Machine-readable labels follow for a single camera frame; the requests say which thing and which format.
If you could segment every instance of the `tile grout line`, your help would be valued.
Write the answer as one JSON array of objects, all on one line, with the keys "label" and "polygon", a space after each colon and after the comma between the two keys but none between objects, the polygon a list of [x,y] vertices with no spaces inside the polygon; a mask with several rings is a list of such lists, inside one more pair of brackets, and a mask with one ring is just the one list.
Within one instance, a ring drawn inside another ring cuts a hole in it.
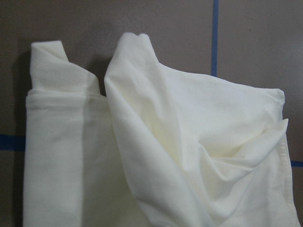
[{"label": "tile grout line", "polygon": [[213,30],[212,30],[212,63],[211,75],[217,77],[217,61],[218,61],[218,18],[219,18],[219,0],[213,3]]},{"label": "tile grout line", "polygon": [[0,150],[25,151],[25,136],[0,134]]}]

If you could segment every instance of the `brown floor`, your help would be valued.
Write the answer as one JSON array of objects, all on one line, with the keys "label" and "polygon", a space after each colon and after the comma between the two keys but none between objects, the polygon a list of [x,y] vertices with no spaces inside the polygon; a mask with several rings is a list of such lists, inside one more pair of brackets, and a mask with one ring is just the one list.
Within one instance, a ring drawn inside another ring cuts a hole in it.
[{"label": "brown floor", "polygon": [[[159,61],[211,72],[212,0],[0,1],[0,134],[25,136],[30,44],[62,40],[69,60],[102,79],[123,32],[146,33]],[[220,1],[218,77],[285,92],[290,157],[303,161],[303,2]],[[0,226],[22,225],[24,153],[0,151]],[[303,168],[293,168],[303,224]]]}]

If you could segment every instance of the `blue tape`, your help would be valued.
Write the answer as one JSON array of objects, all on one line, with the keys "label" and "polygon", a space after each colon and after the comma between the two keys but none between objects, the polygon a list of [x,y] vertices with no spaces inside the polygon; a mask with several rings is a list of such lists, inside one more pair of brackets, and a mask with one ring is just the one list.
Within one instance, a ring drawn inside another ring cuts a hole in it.
[{"label": "blue tape", "polygon": [[219,20],[219,0],[214,0],[213,4],[213,34],[212,34],[212,68],[211,75],[217,77],[218,61],[218,20]]},{"label": "blue tape", "polygon": [[25,137],[0,134],[0,150],[25,151]]},{"label": "blue tape", "polygon": [[303,162],[300,161],[290,161],[292,167],[303,167]]}]

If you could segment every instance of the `crumpled fabric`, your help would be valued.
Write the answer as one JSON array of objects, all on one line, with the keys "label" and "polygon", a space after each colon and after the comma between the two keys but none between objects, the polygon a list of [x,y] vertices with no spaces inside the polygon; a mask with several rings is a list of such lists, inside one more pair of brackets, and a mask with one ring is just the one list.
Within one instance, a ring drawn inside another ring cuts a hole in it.
[{"label": "crumpled fabric", "polygon": [[25,227],[299,227],[280,89],[161,64],[124,33],[98,79],[32,43]]}]

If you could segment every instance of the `folded cloth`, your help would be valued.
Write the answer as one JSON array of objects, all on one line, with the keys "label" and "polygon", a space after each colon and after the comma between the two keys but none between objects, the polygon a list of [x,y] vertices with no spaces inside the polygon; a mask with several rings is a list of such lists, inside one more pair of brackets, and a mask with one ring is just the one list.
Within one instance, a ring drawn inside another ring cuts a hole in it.
[{"label": "folded cloth", "polygon": [[25,227],[299,227],[279,89],[159,63],[124,33],[98,80],[32,44]]}]

